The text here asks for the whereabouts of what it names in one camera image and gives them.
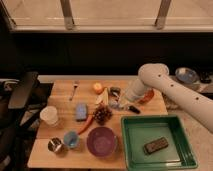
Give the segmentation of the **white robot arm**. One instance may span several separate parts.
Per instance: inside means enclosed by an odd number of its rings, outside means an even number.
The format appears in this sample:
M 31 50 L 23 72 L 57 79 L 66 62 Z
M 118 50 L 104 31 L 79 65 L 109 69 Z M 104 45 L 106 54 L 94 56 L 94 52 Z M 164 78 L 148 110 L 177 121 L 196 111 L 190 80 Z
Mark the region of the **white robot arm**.
M 213 133 L 213 100 L 172 80 L 165 64 L 142 65 L 138 70 L 138 77 L 124 91 L 122 98 L 129 102 L 137 101 L 149 87 L 167 95 Z

